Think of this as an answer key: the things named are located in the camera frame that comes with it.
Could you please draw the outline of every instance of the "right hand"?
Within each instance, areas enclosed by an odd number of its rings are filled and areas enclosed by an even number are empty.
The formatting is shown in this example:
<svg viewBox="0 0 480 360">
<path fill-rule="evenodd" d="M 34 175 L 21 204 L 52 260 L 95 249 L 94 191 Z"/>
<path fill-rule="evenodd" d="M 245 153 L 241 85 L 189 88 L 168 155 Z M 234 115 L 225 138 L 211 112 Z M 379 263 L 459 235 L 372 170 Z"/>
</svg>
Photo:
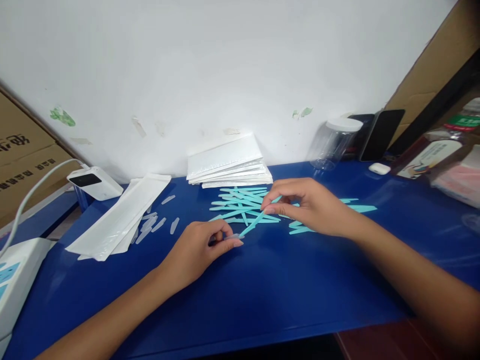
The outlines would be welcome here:
<svg viewBox="0 0 480 360">
<path fill-rule="evenodd" d="M 277 203 L 273 200 L 282 195 Z M 300 206 L 290 203 L 300 200 Z M 349 208 L 310 177 L 277 180 L 263 198 L 265 214 L 281 214 L 317 233 L 352 239 L 368 218 Z"/>
</svg>

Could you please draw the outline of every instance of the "black phone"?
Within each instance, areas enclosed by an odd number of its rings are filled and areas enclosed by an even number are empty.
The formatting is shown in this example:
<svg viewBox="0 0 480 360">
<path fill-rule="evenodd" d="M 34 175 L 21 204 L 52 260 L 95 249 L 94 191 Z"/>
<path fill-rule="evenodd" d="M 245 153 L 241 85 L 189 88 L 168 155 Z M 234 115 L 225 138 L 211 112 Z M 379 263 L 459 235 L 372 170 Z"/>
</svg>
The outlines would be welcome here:
<svg viewBox="0 0 480 360">
<path fill-rule="evenodd" d="M 383 158 L 404 114 L 404 109 L 384 110 L 378 114 L 358 157 L 360 161 L 378 161 Z"/>
<path fill-rule="evenodd" d="M 363 149 L 365 142 L 367 141 L 368 136 L 370 135 L 370 130 L 372 129 L 372 124 L 375 119 L 375 114 L 355 114 L 350 115 L 349 119 L 355 119 L 361 121 L 363 126 L 355 134 L 351 144 L 343 153 L 341 157 L 342 160 L 354 160 L 359 157 L 360 151 Z"/>
</svg>

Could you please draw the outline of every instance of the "white cable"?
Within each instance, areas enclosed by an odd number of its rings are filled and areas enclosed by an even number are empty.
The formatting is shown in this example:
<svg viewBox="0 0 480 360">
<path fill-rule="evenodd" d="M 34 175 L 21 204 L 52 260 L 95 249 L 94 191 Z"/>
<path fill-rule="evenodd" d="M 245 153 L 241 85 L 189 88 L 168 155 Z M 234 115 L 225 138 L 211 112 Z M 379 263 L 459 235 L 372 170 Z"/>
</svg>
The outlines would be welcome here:
<svg viewBox="0 0 480 360">
<path fill-rule="evenodd" d="M 32 194 L 35 192 L 35 190 L 37 190 L 39 188 L 40 185 L 43 184 L 43 182 L 45 180 L 48 179 L 48 177 L 50 175 L 53 174 L 53 172 L 55 170 L 57 170 L 58 168 L 60 168 L 61 166 L 65 165 L 65 164 L 68 164 L 68 163 L 71 163 L 71 162 L 74 162 L 76 161 L 77 163 L 79 163 L 81 165 L 82 168 L 84 169 L 89 169 L 89 167 L 87 165 L 85 165 L 83 162 L 81 162 L 80 160 L 78 159 L 69 159 L 67 161 L 64 161 L 60 164 L 58 164 L 57 166 L 55 166 L 53 169 L 51 169 L 49 172 L 47 172 L 45 174 L 44 177 L 42 177 L 40 179 L 39 182 L 37 182 L 35 184 L 34 187 L 32 187 L 30 189 L 30 191 L 28 192 L 28 194 L 25 195 L 25 197 L 23 198 L 22 202 L 20 203 L 20 206 L 18 207 L 18 210 L 16 211 L 16 215 L 15 215 L 15 220 L 13 220 L 13 225 L 11 227 L 11 231 L 10 231 L 10 235 L 8 236 L 8 240 L 6 241 L 5 245 L 3 246 L 3 248 L 0 250 L 0 259 L 2 259 L 2 256 L 3 254 L 5 254 L 5 252 L 7 251 L 7 249 L 9 248 L 10 244 L 12 243 L 12 240 L 14 239 L 14 236 L 15 236 L 15 233 L 17 232 L 17 228 L 19 227 L 19 221 L 20 221 L 20 216 L 22 215 L 22 212 L 24 210 L 24 207 L 25 205 L 27 204 L 27 202 L 29 201 L 30 197 L 32 196 Z"/>
</svg>

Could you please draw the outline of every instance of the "left hand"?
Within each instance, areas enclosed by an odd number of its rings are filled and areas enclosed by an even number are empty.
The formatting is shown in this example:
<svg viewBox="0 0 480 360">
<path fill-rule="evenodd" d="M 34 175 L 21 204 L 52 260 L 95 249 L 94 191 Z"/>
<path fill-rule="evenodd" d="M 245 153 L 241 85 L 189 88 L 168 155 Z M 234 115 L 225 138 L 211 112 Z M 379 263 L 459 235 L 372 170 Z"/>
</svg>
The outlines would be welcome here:
<svg viewBox="0 0 480 360">
<path fill-rule="evenodd" d="M 224 240 L 233 235 L 230 225 L 222 219 L 211 222 L 192 222 L 176 241 L 165 260 L 158 266 L 167 272 L 169 286 L 174 292 L 197 280 L 215 259 L 244 243 L 238 238 Z M 214 236 L 216 244 L 209 246 Z"/>
</svg>

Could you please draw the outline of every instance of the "teal plastic stick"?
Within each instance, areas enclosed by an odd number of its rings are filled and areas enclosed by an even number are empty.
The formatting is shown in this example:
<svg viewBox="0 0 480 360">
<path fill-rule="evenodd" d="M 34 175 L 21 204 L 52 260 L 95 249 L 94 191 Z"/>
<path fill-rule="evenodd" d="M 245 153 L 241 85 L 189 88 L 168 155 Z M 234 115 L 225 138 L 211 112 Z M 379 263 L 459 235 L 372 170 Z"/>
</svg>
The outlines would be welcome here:
<svg viewBox="0 0 480 360">
<path fill-rule="evenodd" d="M 301 225 L 303 225 L 303 224 L 300 221 L 294 221 L 294 222 L 291 222 L 290 224 L 288 224 L 288 227 L 289 228 L 297 228 Z"/>
<path fill-rule="evenodd" d="M 244 212 L 245 212 L 245 210 L 230 211 L 230 212 L 227 212 L 226 214 L 219 215 L 220 217 L 218 217 L 217 219 L 231 218 L 235 215 L 238 215 L 238 214 L 241 214 L 241 213 L 244 213 Z"/>
<path fill-rule="evenodd" d="M 243 199 L 245 199 L 246 201 L 250 201 L 252 203 L 256 203 L 258 205 L 261 205 L 264 202 L 264 199 L 262 197 L 251 197 L 248 195 L 244 195 Z"/>
<path fill-rule="evenodd" d="M 247 227 L 249 225 L 249 222 L 247 221 L 247 216 L 245 215 L 244 212 L 241 213 L 241 217 L 243 221 L 245 222 L 245 226 Z"/>
<path fill-rule="evenodd" d="M 247 195 L 247 196 L 249 196 L 249 197 L 251 197 L 251 198 L 259 199 L 260 201 L 263 201 L 263 200 L 264 200 L 263 197 L 257 196 L 257 195 L 255 195 L 255 194 L 252 194 L 251 192 L 248 192 L 248 191 L 246 191 L 246 190 L 238 190 L 238 192 L 239 192 L 240 194 Z"/>
<path fill-rule="evenodd" d="M 348 204 L 349 202 L 352 202 L 352 201 L 355 201 L 355 200 L 358 200 L 358 199 L 340 199 L 340 201 L 344 204 Z"/>
<path fill-rule="evenodd" d="M 231 204 L 236 204 L 236 201 L 212 201 L 212 205 L 231 205 Z"/>
<path fill-rule="evenodd" d="M 367 213 L 369 211 L 377 210 L 377 208 L 372 205 L 348 205 L 348 207 L 355 210 L 358 213 Z"/>
<path fill-rule="evenodd" d="M 266 187 L 240 187 L 237 188 L 238 190 L 248 190 L 248 191 L 256 191 L 256 190 L 267 190 Z"/>
<path fill-rule="evenodd" d="M 251 202 L 243 199 L 237 199 L 235 197 L 224 197 L 224 199 L 229 200 L 232 203 L 250 205 L 250 206 L 258 207 L 260 209 L 260 205 L 255 202 Z"/>
<path fill-rule="evenodd" d="M 260 215 L 259 212 L 257 211 L 247 211 L 246 212 L 248 215 L 255 215 L 258 216 Z M 282 219 L 279 219 L 278 217 L 270 216 L 270 215 L 263 215 L 264 219 L 270 219 L 270 220 L 275 220 L 277 223 L 279 223 Z"/>
<path fill-rule="evenodd" d="M 308 227 L 302 226 L 302 227 L 296 228 L 295 230 L 290 231 L 289 234 L 294 235 L 294 234 L 301 234 L 301 233 L 306 233 L 306 232 L 315 233 L 315 231 L 309 229 Z"/>
<path fill-rule="evenodd" d="M 251 230 L 255 229 L 255 226 L 257 226 L 257 224 L 260 222 L 260 220 L 263 218 L 264 216 L 264 212 L 262 211 L 260 213 L 260 215 L 258 215 L 256 217 L 256 219 L 245 229 L 243 230 L 241 233 L 240 233 L 240 237 L 242 236 L 245 236 L 245 234 L 247 234 L 248 232 L 250 232 Z"/>
<path fill-rule="evenodd" d="M 247 219 L 247 221 L 249 223 L 252 223 L 254 220 L 255 219 Z M 243 224 L 244 223 L 243 219 L 240 219 L 240 218 L 237 218 L 237 217 L 229 217 L 229 218 L 226 218 L 225 221 L 229 224 L 231 224 L 231 223 Z M 263 218 L 258 223 L 259 224 L 276 224 L 277 221 Z"/>
<path fill-rule="evenodd" d="M 254 206 L 215 206 L 209 208 L 210 211 L 219 211 L 219 210 L 255 210 L 259 209 L 260 207 L 254 207 Z"/>
<path fill-rule="evenodd" d="M 214 218 L 211 218 L 210 220 L 208 220 L 208 222 L 211 222 L 211 221 L 214 221 L 214 220 L 217 220 L 217 219 L 222 219 L 222 214 L 217 215 Z"/>
</svg>

